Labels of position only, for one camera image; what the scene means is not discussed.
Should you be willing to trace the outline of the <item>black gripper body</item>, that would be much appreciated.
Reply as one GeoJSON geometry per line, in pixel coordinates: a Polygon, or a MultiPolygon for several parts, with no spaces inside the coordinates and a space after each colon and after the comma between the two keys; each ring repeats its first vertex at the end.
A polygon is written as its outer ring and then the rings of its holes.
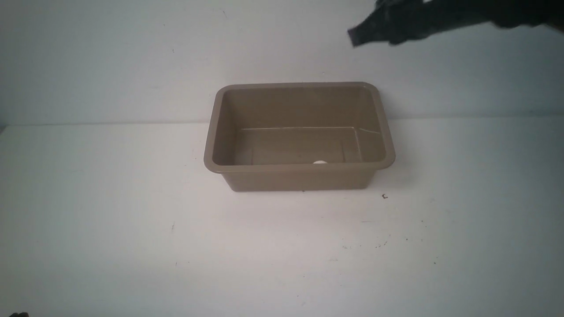
{"type": "Polygon", "coordinates": [[[563,32],[561,0],[379,0],[375,42],[400,45],[457,29],[548,26],[563,32]]]}

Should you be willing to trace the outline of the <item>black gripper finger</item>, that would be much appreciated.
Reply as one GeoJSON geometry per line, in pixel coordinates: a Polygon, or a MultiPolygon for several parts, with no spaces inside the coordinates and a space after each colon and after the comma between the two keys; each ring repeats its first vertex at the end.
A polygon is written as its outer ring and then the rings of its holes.
{"type": "Polygon", "coordinates": [[[383,11],[372,12],[359,25],[347,30],[351,46],[358,48],[369,43],[388,42],[390,37],[386,24],[383,11]]]}

